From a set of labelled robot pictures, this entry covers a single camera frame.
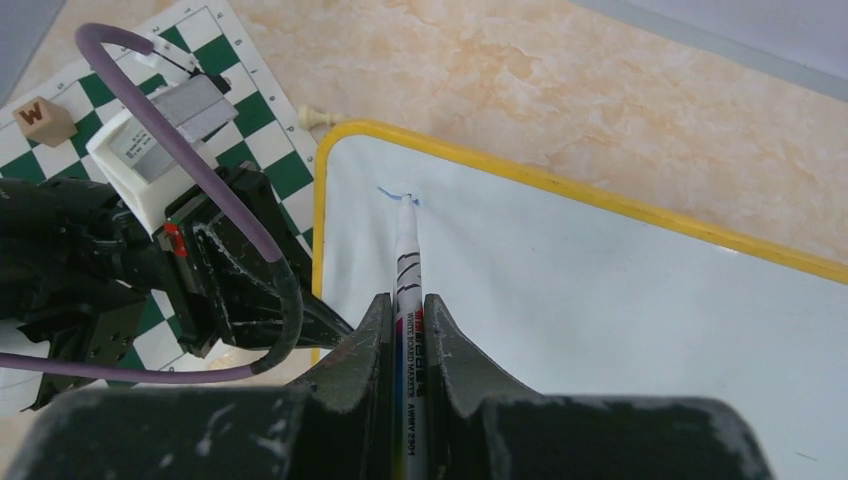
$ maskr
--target white label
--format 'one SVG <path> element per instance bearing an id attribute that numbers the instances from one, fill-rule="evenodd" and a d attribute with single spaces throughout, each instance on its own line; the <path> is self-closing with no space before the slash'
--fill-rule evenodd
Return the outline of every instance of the white label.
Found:
<path id="1" fill-rule="evenodd" d="M 109 142 L 109 148 L 128 167 L 132 168 L 147 152 L 156 146 L 156 140 L 136 119 L 130 119 L 124 130 Z"/>

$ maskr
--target table surface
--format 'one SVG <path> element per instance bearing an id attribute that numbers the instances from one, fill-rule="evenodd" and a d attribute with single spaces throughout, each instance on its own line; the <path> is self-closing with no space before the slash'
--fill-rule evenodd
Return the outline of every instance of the table surface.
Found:
<path id="1" fill-rule="evenodd" d="M 12 98 L 79 58 L 80 24 L 133 27 L 171 3 L 68 0 Z M 848 263 L 848 104 L 565 2 L 378 3 L 231 1 L 295 105 Z"/>

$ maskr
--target blue ink mark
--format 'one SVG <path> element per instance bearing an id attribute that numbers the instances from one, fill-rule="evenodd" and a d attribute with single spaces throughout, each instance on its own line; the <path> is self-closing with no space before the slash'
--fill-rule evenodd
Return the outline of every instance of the blue ink mark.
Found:
<path id="1" fill-rule="evenodd" d="M 392 193 L 389 193 L 389 192 L 388 192 L 388 191 L 386 191 L 386 189 L 385 189 L 385 188 L 383 188 L 383 187 L 377 187 L 377 190 L 379 190 L 380 192 L 382 192 L 382 193 L 383 193 L 383 195 L 385 195 L 385 196 L 387 196 L 387 197 L 391 198 L 392 200 L 400 201 L 401 197 L 403 196 L 403 195 L 394 195 L 394 194 L 392 194 Z M 415 205 L 418 205 L 419 207 L 421 206 L 421 202 L 419 202 L 417 198 L 413 198 L 413 199 L 412 199 L 412 203 L 414 203 Z"/>

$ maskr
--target chessboard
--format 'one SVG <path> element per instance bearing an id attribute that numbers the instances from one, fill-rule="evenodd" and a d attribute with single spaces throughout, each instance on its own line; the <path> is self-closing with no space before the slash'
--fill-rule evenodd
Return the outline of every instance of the chessboard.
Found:
<path id="1" fill-rule="evenodd" d="M 238 116 L 207 141 L 219 165 L 256 164 L 274 186 L 289 228 L 312 252 L 313 157 L 316 144 L 297 127 L 297 112 L 225 1 L 184 0 L 134 29 L 153 32 L 195 55 L 203 71 L 230 81 L 226 98 Z M 145 93 L 166 85 L 161 75 L 115 46 L 107 51 Z M 25 138 L 12 113 L 35 96 L 65 108 L 77 133 L 51 148 Z M 41 183 L 59 177 L 106 182 L 85 144 L 123 106 L 84 60 L 66 66 L 50 81 L 0 110 L 0 176 Z M 168 297 L 154 291 L 148 300 L 133 349 L 120 366 L 148 370 L 195 370 L 225 352 L 220 342 L 205 359 L 183 352 L 179 324 Z M 107 382 L 99 380 L 95 386 Z M 110 386 L 125 385 L 108 382 Z"/>

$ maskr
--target yellow whiteboard frame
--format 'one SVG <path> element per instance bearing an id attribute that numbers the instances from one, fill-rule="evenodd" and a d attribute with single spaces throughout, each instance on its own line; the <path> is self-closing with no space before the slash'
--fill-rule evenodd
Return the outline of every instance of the yellow whiteboard frame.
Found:
<path id="1" fill-rule="evenodd" d="M 333 128 L 318 145 L 315 155 L 315 226 L 312 238 L 312 293 L 321 298 L 324 281 L 324 220 L 327 194 L 327 161 L 339 140 L 366 135 L 401 145 L 449 162 L 507 178 L 556 195 L 602 208 L 657 227 L 697 238 L 785 267 L 810 273 L 848 285 L 848 265 L 804 253 L 783 245 L 761 240 L 696 220 L 686 215 L 649 205 L 599 188 L 559 177 L 535 167 L 504 160 L 493 155 L 411 132 L 375 120 L 353 120 Z M 313 364 L 318 349 L 312 352 Z"/>

